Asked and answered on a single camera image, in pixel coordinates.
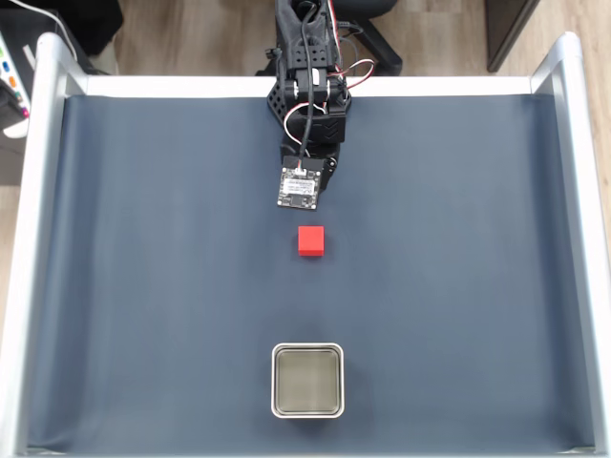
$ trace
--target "black cable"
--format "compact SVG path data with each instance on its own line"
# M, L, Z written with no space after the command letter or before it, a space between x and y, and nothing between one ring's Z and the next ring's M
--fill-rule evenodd
M359 26L358 24L354 24L352 22L348 22L348 21L337 21L337 28L338 29L349 29L349 30L353 30L349 35L346 36L350 36L350 35L358 35L359 33L363 33L365 30Z
M108 72L104 72L103 70L100 70L100 69L97 69L96 67L91 67L91 66L88 66L88 67L84 68L83 72L85 72L86 74L97 74L97 75L104 75L104 76L112 76Z
M302 39L304 40L305 47L305 60L307 62L307 120L305 121L304 138L302 138L302 144L299 147L299 163L301 166L302 160L304 160L304 153L307 148L307 140L309 139L309 133L312 130L312 122L314 118L314 81L312 78L312 59L309 55L309 46L307 43L306 25L316 12L316 5L312 4L309 11L304 17L302 22Z
M348 43L350 44L350 46L352 47L352 50L354 51L354 62L358 62L359 60L359 49L356 47L356 44L350 40L347 36L340 36L340 43ZM356 76L356 67L354 67L354 70L352 70L352 76Z

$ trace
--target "red wire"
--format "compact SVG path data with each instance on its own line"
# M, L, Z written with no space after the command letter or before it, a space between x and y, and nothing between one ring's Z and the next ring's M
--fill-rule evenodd
M333 0L328 0L331 5L331 20L333 21L333 34L335 35L335 44L337 46L337 52L340 54L340 62L342 62L342 49L340 48L340 31L337 27L337 16L335 15L335 7L333 6Z
M364 83L365 81L367 81L367 80L368 80L368 79L369 79L369 78L370 78L370 77L373 75L373 69L374 69L374 67L373 67L373 66L371 66L371 69L368 71L368 73L367 73L367 74L366 74L366 75L365 75L365 76L364 76L362 79L359 79L359 80L358 80L356 83L354 83L354 84L350 84L350 85L347 87L347 89L352 89L352 88L354 88L354 87L358 86L359 84Z
M363 78L361 81L359 81L358 83L355 83L354 85L352 85L351 87L353 88L354 86L357 86L359 84L361 84L363 81L365 81L366 79L368 79L371 74L373 73L373 70L375 69L375 62L373 62L371 59L361 59L357 62L354 62L352 65L350 65L346 70L341 70L338 72L332 72L329 73L329 76L340 76L340 75L344 75L346 73L348 73L350 70L352 70L353 68L355 68L358 65L361 64L370 64L371 68L368 70L368 72L365 75L365 78Z

